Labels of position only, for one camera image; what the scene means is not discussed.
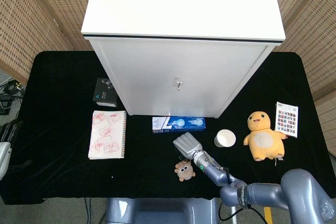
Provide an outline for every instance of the yellow plush toy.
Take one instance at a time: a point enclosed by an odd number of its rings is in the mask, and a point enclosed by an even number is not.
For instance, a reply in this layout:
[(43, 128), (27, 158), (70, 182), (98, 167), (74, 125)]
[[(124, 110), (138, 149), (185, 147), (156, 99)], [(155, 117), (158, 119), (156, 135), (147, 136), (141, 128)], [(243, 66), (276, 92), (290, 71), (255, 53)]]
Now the yellow plush toy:
[(253, 112), (247, 119), (247, 126), (251, 133), (244, 139), (244, 145), (249, 145), (255, 161), (279, 159), (285, 154), (282, 139), (287, 136), (270, 129), (269, 116), (262, 111)]

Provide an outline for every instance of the white cabinet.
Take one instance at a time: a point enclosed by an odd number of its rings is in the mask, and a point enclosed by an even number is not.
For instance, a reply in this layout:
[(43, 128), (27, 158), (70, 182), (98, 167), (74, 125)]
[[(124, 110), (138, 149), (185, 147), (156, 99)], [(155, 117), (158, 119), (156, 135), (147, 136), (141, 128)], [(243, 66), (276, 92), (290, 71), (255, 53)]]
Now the white cabinet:
[(217, 118), (283, 30), (277, 0), (89, 0), (82, 34), (130, 115)]

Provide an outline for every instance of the red sketch drawing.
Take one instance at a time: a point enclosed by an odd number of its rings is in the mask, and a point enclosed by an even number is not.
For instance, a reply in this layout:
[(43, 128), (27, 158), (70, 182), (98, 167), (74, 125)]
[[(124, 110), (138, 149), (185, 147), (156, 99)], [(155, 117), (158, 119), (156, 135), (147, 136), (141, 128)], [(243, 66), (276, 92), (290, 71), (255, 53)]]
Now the red sketch drawing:
[(99, 133), (101, 136), (106, 136), (108, 134), (110, 134), (111, 132), (113, 132), (113, 129), (111, 126), (107, 126), (107, 127), (104, 127), (104, 128), (101, 128), (99, 130)]
[(119, 144), (114, 142), (111, 136), (104, 136), (94, 141), (90, 146), (90, 151), (95, 153), (100, 153), (101, 151), (105, 153), (117, 152), (119, 150)]
[(115, 114), (112, 114), (112, 115), (108, 116), (107, 119), (108, 119), (109, 123), (112, 124), (112, 122), (115, 123), (115, 122), (119, 121), (121, 119), (121, 116), (118, 115), (117, 113), (115, 113)]
[(93, 115), (92, 123), (97, 124), (97, 123), (100, 123), (101, 121), (104, 121), (104, 119), (105, 119), (105, 114), (104, 113)]

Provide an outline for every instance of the spiral binding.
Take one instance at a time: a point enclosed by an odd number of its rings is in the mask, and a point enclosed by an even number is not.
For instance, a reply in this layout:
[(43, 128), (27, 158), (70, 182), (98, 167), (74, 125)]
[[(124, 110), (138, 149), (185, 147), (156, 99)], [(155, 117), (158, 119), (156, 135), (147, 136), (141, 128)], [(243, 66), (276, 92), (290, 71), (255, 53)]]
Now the spiral binding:
[(122, 140), (121, 140), (121, 158), (124, 158), (125, 155), (125, 141), (126, 141), (126, 117), (127, 113), (124, 111), (124, 121), (122, 124)]

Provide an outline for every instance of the sketchbook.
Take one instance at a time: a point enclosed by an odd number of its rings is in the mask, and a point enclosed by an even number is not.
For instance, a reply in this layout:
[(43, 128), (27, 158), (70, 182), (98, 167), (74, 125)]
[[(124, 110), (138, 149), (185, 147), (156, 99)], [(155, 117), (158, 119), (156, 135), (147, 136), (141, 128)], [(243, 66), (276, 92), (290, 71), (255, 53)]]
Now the sketchbook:
[(124, 158), (126, 111), (97, 111), (92, 116), (89, 159)]

